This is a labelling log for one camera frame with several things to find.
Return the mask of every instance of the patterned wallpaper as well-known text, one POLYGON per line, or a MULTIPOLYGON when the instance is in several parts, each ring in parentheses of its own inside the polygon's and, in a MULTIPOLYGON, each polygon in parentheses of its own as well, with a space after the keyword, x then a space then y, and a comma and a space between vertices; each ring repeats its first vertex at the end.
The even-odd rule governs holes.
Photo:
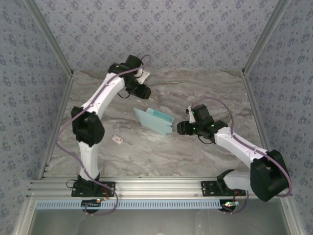
POLYGON ((313 2, 292 0, 249 78, 270 145, 282 152, 313 234, 313 2))
POLYGON ((277 0, 36 0, 72 69, 242 68, 277 0))
POLYGON ((67 76, 22 0, 0 0, 0 234, 38 176, 67 76))

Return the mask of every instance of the metal frame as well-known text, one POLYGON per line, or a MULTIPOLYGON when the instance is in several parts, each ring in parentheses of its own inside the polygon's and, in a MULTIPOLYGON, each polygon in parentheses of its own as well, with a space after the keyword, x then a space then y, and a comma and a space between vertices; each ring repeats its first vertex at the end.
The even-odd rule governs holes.
POLYGON ((253 67, 253 65, 258 60, 263 48, 268 43, 272 32, 276 28, 280 19, 282 18, 287 6, 291 0, 279 0, 275 5, 266 25, 264 26, 261 35, 259 36, 257 42, 255 43, 252 52, 250 53, 246 64, 244 66, 245 75, 248 75, 253 67))
POLYGON ((58 42, 56 41, 55 37, 53 36, 52 31, 50 30, 47 22, 45 21, 44 16, 42 15, 38 5, 34 0, 23 0, 25 5, 27 6, 28 10, 30 11, 31 15, 33 16, 35 22, 37 23, 38 27, 40 28, 41 32, 43 33, 46 41, 50 45, 52 51, 54 52, 55 56, 60 62, 64 72, 67 76, 72 74, 70 65, 64 56, 58 42))
POLYGON ((291 234, 306 235, 294 197, 281 198, 280 201, 291 234))
MULTIPOLYGON (((38 199, 64 199, 71 197, 66 187, 68 177, 47 177, 30 183, 27 197, 38 199)), ((201 181, 214 181, 214 177, 101 177, 100 181, 114 181, 120 199, 195 199, 202 196, 201 181)), ((232 197, 205 197, 231 199, 232 197)))
POLYGON ((28 198, 21 206, 21 212, 15 222, 13 235, 26 235, 30 230, 31 221, 33 219, 37 199, 28 198))
POLYGON ((55 139, 56 139, 58 131, 59 131, 60 127, 61 127, 61 121, 62 121, 62 118, 63 118, 63 114, 64 114, 64 111, 65 111, 65 108, 67 106, 67 101, 68 101, 68 97, 69 97, 72 85, 73 85, 73 76, 71 75, 69 77, 68 81, 67 81, 67 84, 66 84, 66 87, 65 87, 65 90, 64 90, 64 94, 63 94, 63 97, 62 97, 62 100, 61 100, 61 105, 59 107, 59 111, 58 111, 58 114, 57 114, 57 117, 56 117, 56 121, 54 123, 53 129, 52 129, 52 133, 51 133, 51 136, 50 136, 50 139, 49 139, 49 143, 48 143, 47 149, 45 151, 45 155, 44 155, 44 158, 43 158, 43 163, 42 163, 42 165, 40 167, 40 170, 39 170, 38 179, 42 179, 43 178, 44 173, 45 173, 45 168, 47 167, 47 164, 51 160, 51 157, 52 157, 52 154, 53 154, 53 150, 54 150, 54 145, 55 145, 54 144, 55 143, 55 139))

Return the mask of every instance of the marble surface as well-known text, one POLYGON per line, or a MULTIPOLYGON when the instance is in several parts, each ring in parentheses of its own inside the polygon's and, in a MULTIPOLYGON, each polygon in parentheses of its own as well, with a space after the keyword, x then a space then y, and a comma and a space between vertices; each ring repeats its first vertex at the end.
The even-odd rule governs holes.
MULTIPOLYGON (((261 146, 254 116, 238 71, 219 70, 150 70, 146 80, 152 94, 149 100, 134 96, 116 96, 106 109, 102 123, 105 136, 99 146, 98 165, 101 176, 217 176, 246 166, 227 150, 215 144, 204 145, 196 136, 177 133, 178 122, 187 120, 185 109, 204 95, 224 101, 235 118, 235 132, 261 146), (162 136, 141 127, 133 108, 148 107, 173 116, 173 133, 162 136), (119 145, 111 140, 117 135, 119 145)), ((102 83, 105 71, 75 71, 74 82, 62 125, 69 120, 73 106, 86 102, 102 83)), ((215 120, 230 124, 225 108, 216 101, 204 104, 215 120)), ((65 148, 79 154, 78 143, 70 126, 60 137, 65 148)), ((75 176, 79 164, 71 156, 54 148, 45 176, 75 176)))

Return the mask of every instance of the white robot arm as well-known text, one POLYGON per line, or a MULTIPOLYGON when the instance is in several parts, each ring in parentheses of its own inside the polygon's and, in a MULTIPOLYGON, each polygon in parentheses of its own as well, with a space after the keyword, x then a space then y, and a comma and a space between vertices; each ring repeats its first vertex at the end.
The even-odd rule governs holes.
MULTIPOLYGON (((109 103, 124 87, 126 87, 129 94, 142 99, 148 99, 151 93, 150 89, 143 84, 150 74, 143 69, 140 69, 136 73, 130 73, 122 77, 117 76, 113 80, 111 79, 120 72, 138 68, 141 63, 141 60, 137 57, 129 56, 126 63, 113 64, 110 67, 103 83, 94 95, 80 108, 74 107, 72 109, 71 114, 72 117, 74 117, 84 108, 89 106, 86 112, 73 122, 73 132, 76 135, 76 139, 79 141, 83 165, 87 173, 93 179, 99 177, 98 144, 104 135, 104 128, 100 120, 109 103), (96 100, 94 100, 104 86, 106 87, 103 92, 96 98, 96 100)), ((82 167, 79 177, 86 181, 90 180, 82 167)))
POLYGON ((228 170, 219 175, 217 180, 221 191, 229 189, 252 191, 261 200, 268 201, 288 188, 289 183, 283 172, 264 157, 264 154, 267 154, 287 172, 283 157, 278 151, 268 152, 253 145, 236 133, 231 133, 231 129, 226 123, 213 120, 203 104, 193 108, 189 107, 186 111, 189 114, 189 121, 183 121, 177 125, 179 134, 198 135, 211 140, 212 143, 234 154, 250 170, 247 172, 228 170))

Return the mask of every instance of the purple cable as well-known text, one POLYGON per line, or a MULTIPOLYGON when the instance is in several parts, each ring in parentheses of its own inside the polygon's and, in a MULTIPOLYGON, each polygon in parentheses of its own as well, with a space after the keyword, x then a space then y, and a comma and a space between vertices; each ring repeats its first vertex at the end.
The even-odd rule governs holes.
MULTIPOLYGON (((292 193, 292 182, 291 182, 291 178, 290 176, 288 175, 288 173, 285 171, 285 169, 283 169, 283 167, 281 165, 279 165, 279 163, 277 161, 275 161, 273 158, 271 158, 269 155, 267 155, 266 153, 263 153, 261 152, 260 150, 255 150, 252 146, 242 142, 240 139, 238 139, 235 135, 234 135, 234 117, 233 117, 233 114, 231 112, 231 110, 228 108, 228 106, 222 102, 220 99, 217 99, 215 97, 210 97, 210 96, 205 96, 201 99, 199 99, 198 101, 196 101, 191 107, 195 107, 199 102, 203 101, 203 100, 206 100, 206 99, 212 99, 212 100, 216 100, 218 102, 220 102, 225 108, 226 110, 228 111, 229 113, 229 116, 230 116, 230 119, 231 119, 231 125, 230 125, 230 133, 232 135, 232 137, 234 138, 234 140, 236 140, 238 143, 240 143, 241 145, 243 145, 244 147, 250 149, 250 150, 253 150, 255 152, 257 152, 258 154, 261 154, 262 156, 266 157, 269 161, 271 161, 272 163, 274 163, 279 169, 280 171, 284 174, 284 176, 286 177, 287 181, 288 181, 288 184, 289 184, 289 189, 288 189, 288 192, 284 195, 277 195, 277 197, 288 197, 291 195, 292 193)), ((248 198, 249 198, 249 194, 248 194, 248 191, 246 192, 247 193, 247 198, 246 198, 246 202, 244 204, 244 206, 236 211, 236 212, 233 212, 233 213, 238 213, 238 212, 241 212, 243 211, 244 208, 246 208, 247 206, 247 201, 248 201, 248 198)))
POLYGON ((130 72, 138 71, 138 70, 140 70, 140 69, 143 69, 143 68, 146 67, 146 66, 149 66, 149 65, 151 64, 151 60, 152 60, 152 58, 151 58, 150 55, 144 55, 144 56, 141 58, 141 60, 143 60, 143 59, 146 58, 146 57, 149 58, 149 61, 148 61, 148 63, 147 63, 146 65, 142 65, 142 66, 140 66, 140 67, 138 67, 138 68, 136 68, 136 69, 132 69, 132 70, 128 70, 128 71, 125 71, 125 72, 121 72, 121 73, 119 73, 119 74, 114 75, 111 79, 109 79, 108 82, 101 88, 101 90, 100 90, 100 91, 97 93, 97 95, 93 98, 93 100, 91 101, 91 103, 90 103, 86 108, 84 108, 79 114, 77 114, 76 116, 74 116, 71 120, 67 121, 67 122, 64 124, 64 126, 61 128, 61 130, 59 131, 59 133, 57 134, 57 136, 56 136, 55 144, 56 144, 63 152, 65 152, 65 153, 71 155, 72 157, 74 157, 74 158, 79 162, 79 164, 80 164, 81 167, 83 168, 83 170, 84 170, 85 174, 88 176, 88 178, 89 178, 91 181, 93 181, 94 183, 96 183, 96 184, 98 184, 98 185, 100 185, 100 186, 102 186, 102 187, 104 187, 104 188, 110 190, 111 192, 113 192, 114 195, 115 195, 115 197, 116 197, 116 203, 115 203, 114 207, 113 207, 110 211, 105 212, 105 213, 92 214, 92 215, 95 215, 95 216, 107 215, 107 214, 111 214, 112 212, 114 212, 114 211, 116 210, 117 206, 118 206, 118 195, 117 195, 117 193, 115 192, 115 190, 113 190, 111 187, 109 187, 109 186, 107 186, 107 185, 105 185, 105 184, 102 184, 102 183, 100 183, 99 181, 94 180, 94 179, 89 175, 89 173, 86 171, 86 168, 85 168, 85 166, 84 166, 82 160, 81 160, 75 153, 70 152, 70 151, 66 150, 65 148, 63 148, 62 146, 60 146, 60 144, 58 143, 58 140, 59 140, 60 135, 65 131, 65 129, 67 129, 67 128, 72 124, 72 122, 73 122, 74 120, 76 120, 78 117, 80 117, 84 112, 86 112, 86 111, 90 108, 90 106, 96 101, 96 99, 97 99, 97 98, 99 97, 99 95, 103 92, 103 90, 104 90, 115 78, 117 78, 117 77, 119 77, 119 76, 122 76, 122 75, 125 75, 125 74, 128 74, 128 73, 130 73, 130 72))

